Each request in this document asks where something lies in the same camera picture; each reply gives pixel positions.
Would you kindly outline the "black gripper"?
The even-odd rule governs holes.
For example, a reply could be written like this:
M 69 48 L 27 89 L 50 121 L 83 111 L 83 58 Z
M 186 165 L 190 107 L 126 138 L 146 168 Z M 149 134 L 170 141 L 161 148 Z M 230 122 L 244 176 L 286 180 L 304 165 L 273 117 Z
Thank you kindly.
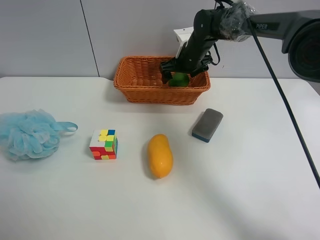
M 193 31 L 179 58 L 175 56 L 160 64 L 162 83 L 167 84 L 172 79 L 172 73 L 185 73 L 193 78 L 207 71 L 208 65 L 213 63 L 209 53 L 213 45 L 212 38 L 196 36 Z

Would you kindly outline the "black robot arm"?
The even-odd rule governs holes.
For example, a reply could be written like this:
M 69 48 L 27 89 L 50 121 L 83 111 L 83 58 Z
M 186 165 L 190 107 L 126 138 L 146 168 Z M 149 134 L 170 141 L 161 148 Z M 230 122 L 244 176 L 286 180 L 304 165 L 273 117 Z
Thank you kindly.
M 175 57 L 160 65 L 162 82 L 172 73 L 195 77 L 215 65 L 210 49 L 218 40 L 243 42 L 249 37 L 282 41 L 281 52 L 288 56 L 293 73 L 305 81 L 320 81 L 320 12 L 257 14 L 249 4 L 239 0 L 217 1 L 215 9 L 202 9 L 194 17 L 191 33 L 180 39 Z

